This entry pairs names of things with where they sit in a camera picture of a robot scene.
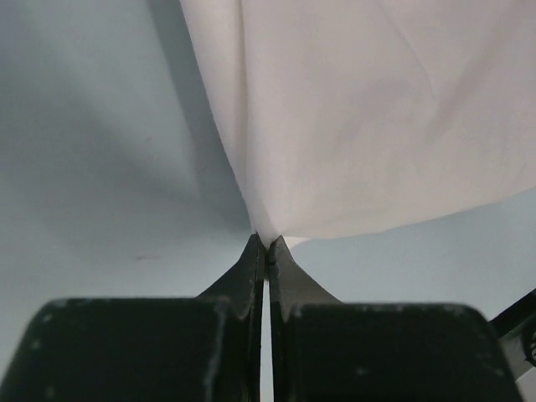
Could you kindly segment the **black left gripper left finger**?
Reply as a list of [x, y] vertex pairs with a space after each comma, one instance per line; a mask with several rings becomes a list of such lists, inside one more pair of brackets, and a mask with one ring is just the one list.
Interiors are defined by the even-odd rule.
[[29, 322], [4, 401], [257, 401], [265, 247], [194, 298], [71, 298]]

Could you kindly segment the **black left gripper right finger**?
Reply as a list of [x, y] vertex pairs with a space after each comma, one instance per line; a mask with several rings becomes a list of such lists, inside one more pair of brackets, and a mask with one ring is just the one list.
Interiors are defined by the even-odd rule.
[[268, 251], [277, 401], [519, 401], [497, 337], [461, 304], [345, 303]]

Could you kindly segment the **white t shirt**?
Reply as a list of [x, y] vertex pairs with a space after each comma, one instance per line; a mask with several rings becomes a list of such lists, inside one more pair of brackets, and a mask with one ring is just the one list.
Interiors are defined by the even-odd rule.
[[380, 232], [534, 187], [534, 2], [181, 7], [264, 242]]

